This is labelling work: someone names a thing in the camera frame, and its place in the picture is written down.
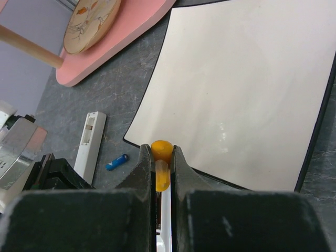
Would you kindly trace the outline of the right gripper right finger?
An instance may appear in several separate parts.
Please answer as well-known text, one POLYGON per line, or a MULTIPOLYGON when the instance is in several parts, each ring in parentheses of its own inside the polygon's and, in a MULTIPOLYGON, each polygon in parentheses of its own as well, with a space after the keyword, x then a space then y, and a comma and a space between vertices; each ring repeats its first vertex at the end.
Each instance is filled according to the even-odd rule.
POLYGON ((171 197, 173 251, 330 251, 304 197, 214 189, 179 146, 171 159, 171 197))

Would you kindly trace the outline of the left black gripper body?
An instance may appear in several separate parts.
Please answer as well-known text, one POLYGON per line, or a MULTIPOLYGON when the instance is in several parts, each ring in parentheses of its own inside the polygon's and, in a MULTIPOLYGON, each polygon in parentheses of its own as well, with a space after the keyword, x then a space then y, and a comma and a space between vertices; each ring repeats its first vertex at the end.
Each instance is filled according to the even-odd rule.
POLYGON ((23 187, 28 190, 75 190, 93 189, 72 168, 64 158, 57 159, 52 153, 43 155, 42 159, 35 162, 23 187))

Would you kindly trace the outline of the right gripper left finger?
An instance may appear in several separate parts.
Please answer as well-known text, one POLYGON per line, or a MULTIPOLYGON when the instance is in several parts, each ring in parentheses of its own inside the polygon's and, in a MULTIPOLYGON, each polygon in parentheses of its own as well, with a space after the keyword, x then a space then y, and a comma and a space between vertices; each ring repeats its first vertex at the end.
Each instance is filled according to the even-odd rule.
POLYGON ((144 144, 111 190, 23 191, 1 216, 1 251, 152 251, 153 156, 144 144))

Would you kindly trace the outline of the slim white remote control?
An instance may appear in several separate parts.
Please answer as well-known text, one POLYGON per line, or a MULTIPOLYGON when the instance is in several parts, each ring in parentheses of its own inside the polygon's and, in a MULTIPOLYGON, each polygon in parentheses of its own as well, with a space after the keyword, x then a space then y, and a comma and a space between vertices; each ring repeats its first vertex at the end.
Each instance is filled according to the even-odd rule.
POLYGON ((84 123, 73 169, 89 184, 93 181, 106 118, 102 112, 91 112, 84 123))

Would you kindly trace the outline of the wide white remote control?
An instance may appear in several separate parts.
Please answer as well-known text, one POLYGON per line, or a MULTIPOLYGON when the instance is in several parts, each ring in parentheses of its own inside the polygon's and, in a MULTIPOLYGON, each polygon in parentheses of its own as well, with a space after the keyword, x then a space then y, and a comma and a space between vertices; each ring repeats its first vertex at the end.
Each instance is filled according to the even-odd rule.
POLYGON ((172 251, 171 188, 156 194, 156 251, 172 251))

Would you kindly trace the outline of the blue battery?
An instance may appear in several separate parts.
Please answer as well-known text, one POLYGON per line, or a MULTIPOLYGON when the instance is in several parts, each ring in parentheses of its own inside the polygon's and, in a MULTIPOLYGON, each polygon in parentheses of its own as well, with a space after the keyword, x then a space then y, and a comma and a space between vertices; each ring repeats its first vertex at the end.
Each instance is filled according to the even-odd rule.
POLYGON ((119 167, 120 165, 126 163, 129 160, 129 156, 127 154, 123 154, 118 158, 112 160, 110 163, 106 164, 106 170, 112 171, 119 167))

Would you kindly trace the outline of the orange handled screwdriver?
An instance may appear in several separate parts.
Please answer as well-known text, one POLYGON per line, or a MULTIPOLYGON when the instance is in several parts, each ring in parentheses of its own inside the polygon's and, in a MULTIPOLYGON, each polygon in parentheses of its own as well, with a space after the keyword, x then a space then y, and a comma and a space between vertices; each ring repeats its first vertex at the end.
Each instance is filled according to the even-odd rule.
POLYGON ((155 190, 163 192, 170 185, 173 145, 165 140, 157 140, 152 143, 151 151, 155 163, 155 190))

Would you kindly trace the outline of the white square plate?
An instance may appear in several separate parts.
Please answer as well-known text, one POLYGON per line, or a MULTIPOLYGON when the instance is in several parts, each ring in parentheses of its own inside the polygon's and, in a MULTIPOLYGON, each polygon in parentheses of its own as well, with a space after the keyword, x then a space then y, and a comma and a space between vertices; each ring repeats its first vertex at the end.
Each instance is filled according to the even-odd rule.
POLYGON ((295 191, 334 77, 335 1, 175 7, 124 140, 257 191, 295 191))

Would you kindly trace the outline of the pink three-tier shelf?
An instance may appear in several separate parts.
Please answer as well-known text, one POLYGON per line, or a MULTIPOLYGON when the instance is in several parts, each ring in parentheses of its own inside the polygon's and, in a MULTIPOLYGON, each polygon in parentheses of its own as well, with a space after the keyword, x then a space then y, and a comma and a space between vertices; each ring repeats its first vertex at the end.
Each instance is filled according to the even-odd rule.
POLYGON ((111 57, 144 34, 172 8, 174 1, 122 1, 116 19, 107 34, 84 52, 59 56, 1 26, 1 41, 41 60, 56 70, 56 80, 73 87, 111 57))

